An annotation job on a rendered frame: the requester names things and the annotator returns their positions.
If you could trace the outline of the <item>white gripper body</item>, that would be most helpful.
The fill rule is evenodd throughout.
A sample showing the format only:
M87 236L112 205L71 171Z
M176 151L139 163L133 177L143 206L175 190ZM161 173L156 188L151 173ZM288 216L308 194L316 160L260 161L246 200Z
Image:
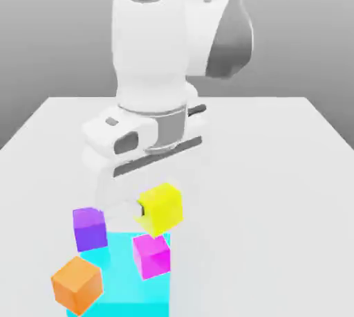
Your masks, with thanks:
M91 147L84 148L82 159L85 165L95 173L95 206L107 210L124 201L132 201L148 187L147 168L154 166L170 156L185 152L202 143L201 136L189 138L171 150L158 150L151 154L136 154L129 159L109 160L95 152Z

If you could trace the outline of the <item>small yellow cube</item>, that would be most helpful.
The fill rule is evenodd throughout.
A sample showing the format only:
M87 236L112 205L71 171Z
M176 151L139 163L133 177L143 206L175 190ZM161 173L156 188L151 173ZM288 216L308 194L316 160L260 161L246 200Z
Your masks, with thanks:
M142 208L135 220L153 238L156 238L183 220L181 191L170 183L162 183L140 194L137 200Z

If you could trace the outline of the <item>small purple cube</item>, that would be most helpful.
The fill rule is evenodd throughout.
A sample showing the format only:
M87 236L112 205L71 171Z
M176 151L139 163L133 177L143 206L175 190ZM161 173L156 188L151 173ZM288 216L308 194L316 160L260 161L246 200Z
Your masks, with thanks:
M78 252L108 246L104 212L93 207L73 210L73 230Z

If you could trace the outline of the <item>small magenta cube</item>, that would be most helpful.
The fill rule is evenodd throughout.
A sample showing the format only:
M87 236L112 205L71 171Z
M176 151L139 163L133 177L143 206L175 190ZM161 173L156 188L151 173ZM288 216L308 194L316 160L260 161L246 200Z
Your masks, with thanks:
M171 251L163 235L139 235L132 239L133 260L143 280L170 272Z

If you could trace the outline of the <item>small orange cube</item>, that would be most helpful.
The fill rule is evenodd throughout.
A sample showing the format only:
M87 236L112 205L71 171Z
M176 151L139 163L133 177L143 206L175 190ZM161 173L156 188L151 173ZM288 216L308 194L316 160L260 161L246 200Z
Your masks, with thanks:
M77 316L103 294L101 269L75 256L52 277L51 283L55 300Z

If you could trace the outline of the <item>large cyan box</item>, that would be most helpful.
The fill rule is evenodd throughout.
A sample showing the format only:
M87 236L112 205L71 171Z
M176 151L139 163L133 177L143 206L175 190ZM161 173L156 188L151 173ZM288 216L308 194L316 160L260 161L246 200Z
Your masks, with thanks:
M143 280L133 259L133 238L139 233L108 233L108 246L80 253L100 267L103 294L77 316L67 317L169 317L170 274Z

